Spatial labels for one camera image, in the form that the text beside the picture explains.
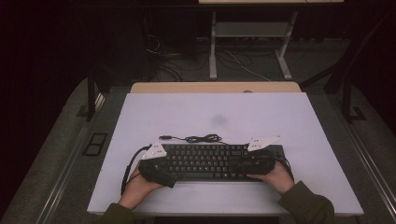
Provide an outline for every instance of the floor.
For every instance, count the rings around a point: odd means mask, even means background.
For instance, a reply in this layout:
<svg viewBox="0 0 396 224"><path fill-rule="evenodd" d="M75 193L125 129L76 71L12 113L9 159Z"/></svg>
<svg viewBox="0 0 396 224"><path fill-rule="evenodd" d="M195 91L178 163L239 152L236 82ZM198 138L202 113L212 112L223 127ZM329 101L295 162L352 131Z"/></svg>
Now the floor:
<svg viewBox="0 0 396 224"><path fill-rule="evenodd" d="M153 65L158 73L151 81L211 81L207 39L198 43L195 59L166 47L162 52L155 51L153 56L161 54L161 59ZM218 40L217 81L284 81L274 54L280 44L278 39L265 38ZM293 81L301 83L334 64L348 44L338 39L291 41L285 60ZM387 206L387 197L381 193L384 190L378 190L384 185L373 181L373 174L383 176L390 195L396 190L392 175L396 170L396 138L358 89L353 89L352 106L359 108L365 119L345 122L339 113L342 93L325 94L326 81L323 78L304 91L364 211L360 217L338 217L337 223L395 223L389 211L391 203ZM98 97L97 113L89 122L85 117L86 80L76 87L1 223L89 223L97 219L86 209L123 100L131 88L116 83L110 92ZM98 157L82 156L94 133L107 133L102 153ZM377 171L362 162L365 153L371 156ZM279 222L294 223L291 217L281 217ZM156 223L169 220L157 219Z"/></svg>

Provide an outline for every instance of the white tag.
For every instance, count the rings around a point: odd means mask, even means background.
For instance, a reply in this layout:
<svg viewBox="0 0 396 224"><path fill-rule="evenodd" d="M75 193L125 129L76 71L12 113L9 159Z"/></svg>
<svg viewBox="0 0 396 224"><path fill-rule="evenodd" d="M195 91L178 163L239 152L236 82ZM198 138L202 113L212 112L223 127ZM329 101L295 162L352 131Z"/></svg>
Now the white tag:
<svg viewBox="0 0 396 224"><path fill-rule="evenodd" d="M262 149L264 147L268 147L269 145L273 144L280 138L281 138L280 135L273 137L254 137L249 143L247 147L247 151L254 151L254 150Z"/></svg>
<svg viewBox="0 0 396 224"><path fill-rule="evenodd" d="M148 151L143 155L142 160L151 160L155 158L165 157L166 151L160 143L154 143Z"/></svg>

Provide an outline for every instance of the person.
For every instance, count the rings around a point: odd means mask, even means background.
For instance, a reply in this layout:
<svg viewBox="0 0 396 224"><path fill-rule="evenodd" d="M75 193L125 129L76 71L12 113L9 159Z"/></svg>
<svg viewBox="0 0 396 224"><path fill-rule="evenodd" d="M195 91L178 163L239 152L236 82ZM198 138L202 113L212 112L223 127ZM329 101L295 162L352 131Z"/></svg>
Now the person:
<svg viewBox="0 0 396 224"><path fill-rule="evenodd" d="M153 191L162 185L148 182L140 175L137 167L131 174L124 193L118 203L112 203L100 219L92 224L134 223L134 209ZM276 162L267 175L247 175L268 183L281 196L278 203L288 210L297 223L335 223L334 208L327 198L314 194L302 181L294 184L285 167Z"/></svg>

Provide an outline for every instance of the keyboard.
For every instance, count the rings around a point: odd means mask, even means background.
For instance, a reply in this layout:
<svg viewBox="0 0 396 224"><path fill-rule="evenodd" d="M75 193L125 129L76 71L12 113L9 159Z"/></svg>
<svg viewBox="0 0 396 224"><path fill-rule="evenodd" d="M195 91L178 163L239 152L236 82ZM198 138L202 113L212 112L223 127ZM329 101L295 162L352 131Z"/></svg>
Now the keyboard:
<svg viewBox="0 0 396 224"><path fill-rule="evenodd" d="M151 162L177 181L259 181L247 177L242 169L246 158L285 158L281 145L251 152L248 145L163 144L163 148L166 157Z"/></svg>

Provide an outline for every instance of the sleeve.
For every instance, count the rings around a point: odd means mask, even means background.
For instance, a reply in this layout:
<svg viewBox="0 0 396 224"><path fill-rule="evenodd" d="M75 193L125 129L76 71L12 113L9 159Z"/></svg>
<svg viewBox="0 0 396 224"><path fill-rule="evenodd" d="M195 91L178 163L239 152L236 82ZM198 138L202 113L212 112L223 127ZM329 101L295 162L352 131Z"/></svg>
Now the sleeve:
<svg viewBox="0 0 396 224"><path fill-rule="evenodd" d="M105 213L92 224L131 224L134 223L134 213L117 203L112 203Z"/></svg>
<svg viewBox="0 0 396 224"><path fill-rule="evenodd" d="M299 224L335 223L332 202L314 194L301 181L284 194L278 203L288 210Z"/></svg>

